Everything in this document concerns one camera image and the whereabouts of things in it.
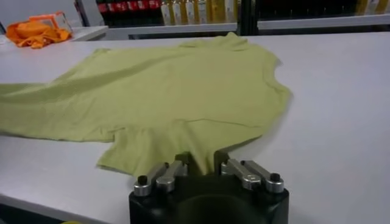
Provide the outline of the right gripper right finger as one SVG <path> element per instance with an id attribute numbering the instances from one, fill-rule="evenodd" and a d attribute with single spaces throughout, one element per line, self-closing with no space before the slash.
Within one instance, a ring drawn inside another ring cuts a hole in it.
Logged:
<path id="1" fill-rule="evenodd" d="M 272 173 L 252 160 L 238 161 L 229 157 L 226 150 L 214 153 L 214 171 L 218 175 L 236 176 L 243 188 L 253 191 L 262 186 L 265 191 L 280 194 L 284 191 L 284 180 L 279 173 Z"/>

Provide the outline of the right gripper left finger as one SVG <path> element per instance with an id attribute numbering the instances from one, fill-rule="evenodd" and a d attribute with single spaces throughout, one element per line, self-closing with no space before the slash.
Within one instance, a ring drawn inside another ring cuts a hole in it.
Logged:
<path id="1" fill-rule="evenodd" d="M 179 153 L 171 164 L 158 163 L 147 174 L 138 176 L 133 193 L 137 197 L 147 197 L 154 189 L 170 193 L 175 189 L 178 177 L 197 174 L 198 167 L 190 152 Z"/>

